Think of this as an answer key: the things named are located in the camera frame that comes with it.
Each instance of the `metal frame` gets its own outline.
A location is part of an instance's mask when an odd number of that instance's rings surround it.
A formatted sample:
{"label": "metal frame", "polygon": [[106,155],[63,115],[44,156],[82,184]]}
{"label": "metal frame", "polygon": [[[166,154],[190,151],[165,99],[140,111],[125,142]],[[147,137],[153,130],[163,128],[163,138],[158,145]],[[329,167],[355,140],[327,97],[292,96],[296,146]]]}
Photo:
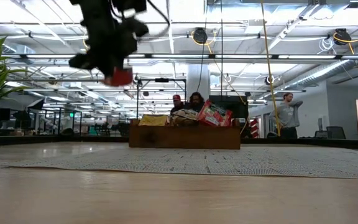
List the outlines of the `metal frame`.
{"label": "metal frame", "polygon": [[[139,82],[143,82],[145,81],[145,83],[143,84],[142,88],[139,89]],[[187,88],[187,83],[186,83],[186,79],[176,79],[176,78],[153,78],[153,79],[138,79],[137,83],[136,83],[136,118],[139,118],[139,92],[142,91],[142,89],[144,87],[147,86],[147,84],[149,84],[150,82],[157,82],[157,83],[166,83],[166,82],[174,82],[177,84],[177,86],[179,86],[180,90],[178,91],[184,91],[185,92],[185,99],[186,99],[186,88]],[[185,83],[185,88],[183,89],[181,87],[181,85],[179,85],[178,82],[184,82]]]}

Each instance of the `red package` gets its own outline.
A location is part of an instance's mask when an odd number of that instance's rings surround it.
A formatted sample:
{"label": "red package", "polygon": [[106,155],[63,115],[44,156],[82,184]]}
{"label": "red package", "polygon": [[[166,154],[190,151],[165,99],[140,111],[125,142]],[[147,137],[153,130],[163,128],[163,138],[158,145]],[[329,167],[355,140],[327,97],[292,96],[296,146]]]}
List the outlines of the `red package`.
{"label": "red package", "polygon": [[228,127],[231,126],[233,112],[213,104],[207,100],[198,113],[197,120],[211,126]]}

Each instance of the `long hair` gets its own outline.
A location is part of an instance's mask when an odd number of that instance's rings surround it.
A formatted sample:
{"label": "long hair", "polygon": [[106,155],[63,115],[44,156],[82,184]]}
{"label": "long hair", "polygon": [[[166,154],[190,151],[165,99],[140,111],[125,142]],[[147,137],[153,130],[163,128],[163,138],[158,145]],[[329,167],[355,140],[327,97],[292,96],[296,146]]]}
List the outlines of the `long hair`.
{"label": "long hair", "polygon": [[190,103],[193,103],[194,96],[198,96],[198,98],[200,99],[200,103],[204,103],[204,98],[201,96],[201,94],[199,92],[194,92],[193,94],[191,94]]}

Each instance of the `red cap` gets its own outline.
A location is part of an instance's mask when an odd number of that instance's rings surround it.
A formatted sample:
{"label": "red cap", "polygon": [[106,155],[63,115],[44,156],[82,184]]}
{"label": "red cap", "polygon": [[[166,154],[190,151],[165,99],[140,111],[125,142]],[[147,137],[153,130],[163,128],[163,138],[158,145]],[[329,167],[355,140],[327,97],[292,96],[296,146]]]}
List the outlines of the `red cap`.
{"label": "red cap", "polygon": [[179,96],[179,95],[174,95],[174,96],[172,97],[172,99],[173,99],[174,101],[180,100],[180,96]]}

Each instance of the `ceiling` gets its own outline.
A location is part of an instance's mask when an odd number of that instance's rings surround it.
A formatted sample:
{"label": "ceiling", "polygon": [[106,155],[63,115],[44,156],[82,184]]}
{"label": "ceiling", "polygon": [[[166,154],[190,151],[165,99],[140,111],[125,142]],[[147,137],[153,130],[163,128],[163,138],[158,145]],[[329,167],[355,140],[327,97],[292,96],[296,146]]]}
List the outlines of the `ceiling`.
{"label": "ceiling", "polygon": [[[240,1],[223,0],[222,12],[220,4],[210,4],[206,8],[206,0],[153,0],[172,24],[170,30],[160,37],[155,37],[166,29],[167,25],[158,12],[148,4],[148,11],[136,15],[145,22],[150,30],[138,44],[137,54],[265,54],[265,32],[262,22],[262,10],[259,4],[239,4]],[[330,46],[327,35],[333,35],[336,28],[346,28],[352,39],[358,39],[358,8],[347,8],[350,1],[337,1],[340,4],[307,6],[307,1],[291,1],[292,4],[266,4],[266,36],[270,54],[277,55],[326,55],[351,54],[349,46]],[[0,34],[7,35],[6,45],[16,53],[27,54],[75,54],[85,51],[83,39],[86,29],[80,26],[82,14],[78,6],[72,6],[69,0],[0,0]],[[206,27],[209,36],[209,47],[197,45],[191,38],[196,27]],[[356,54],[358,42],[354,43]],[[187,77],[187,65],[200,63],[196,60],[153,60],[147,58],[130,58],[126,61],[140,78],[177,78]],[[275,86],[296,80],[297,77],[329,60],[273,60],[272,75],[276,78]],[[37,58],[33,64],[15,61],[12,68],[27,68],[28,73],[19,73],[11,77],[12,83],[30,86],[31,89],[68,89],[61,92],[32,91],[42,96],[58,96],[59,100],[49,98],[51,103],[106,103],[113,111],[129,112],[136,108],[135,85],[121,88],[121,91],[95,91],[79,93],[79,90],[109,89],[97,82],[103,74],[97,70],[86,71],[68,67],[67,60]],[[204,60],[209,64],[211,75],[221,74],[222,61]],[[263,60],[224,60],[223,73],[228,82],[240,90],[264,90],[264,79],[269,75],[266,59]],[[57,79],[56,83],[48,83],[49,79]],[[171,108],[173,94],[185,94],[181,83],[150,82],[144,87],[149,96],[140,93],[142,113],[167,113]],[[220,84],[212,86],[220,90]],[[231,87],[227,82],[223,88]],[[158,89],[172,91],[161,92]],[[260,93],[253,93],[259,99]]]}

